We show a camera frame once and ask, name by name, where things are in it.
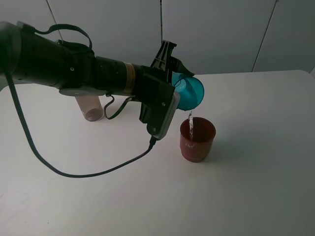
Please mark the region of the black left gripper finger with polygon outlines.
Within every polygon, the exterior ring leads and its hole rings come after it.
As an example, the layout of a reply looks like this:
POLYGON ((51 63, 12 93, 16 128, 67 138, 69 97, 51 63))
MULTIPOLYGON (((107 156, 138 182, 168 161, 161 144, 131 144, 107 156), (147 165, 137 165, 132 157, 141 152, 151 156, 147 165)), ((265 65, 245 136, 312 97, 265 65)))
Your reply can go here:
POLYGON ((194 73, 190 72, 181 60, 172 56, 172 52, 176 46, 177 44, 173 42, 166 40, 162 41, 161 47, 150 66, 151 68, 163 71, 166 75, 162 80, 167 83, 172 82, 173 72, 190 77, 194 76, 194 73))

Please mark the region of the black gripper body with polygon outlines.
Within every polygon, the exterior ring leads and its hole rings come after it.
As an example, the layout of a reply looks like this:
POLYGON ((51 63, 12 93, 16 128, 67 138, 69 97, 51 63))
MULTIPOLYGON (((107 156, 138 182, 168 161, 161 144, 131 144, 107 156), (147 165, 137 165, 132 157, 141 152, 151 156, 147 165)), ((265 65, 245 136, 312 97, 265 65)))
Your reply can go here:
POLYGON ((160 69, 135 65, 135 87, 133 95, 141 102, 140 121, 161 123, 166 117, 174 88, 171 75, 160 69))

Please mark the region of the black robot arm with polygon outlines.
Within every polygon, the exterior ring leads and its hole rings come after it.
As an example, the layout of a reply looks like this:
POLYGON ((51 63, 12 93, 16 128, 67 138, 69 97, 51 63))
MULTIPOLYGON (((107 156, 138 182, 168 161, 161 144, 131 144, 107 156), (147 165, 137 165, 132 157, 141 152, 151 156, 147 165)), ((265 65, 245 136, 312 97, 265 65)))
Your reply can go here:
POLYGON ((1 22, 0 74, 9 84, 26 81, 66 96, 128 96, 153 107, 157 98, 168 103, 173 72, 191 75, 171 48, 159 50, 148 67, 97 57, 90 44, 54 42, 45 34, 22 22, 1 22))

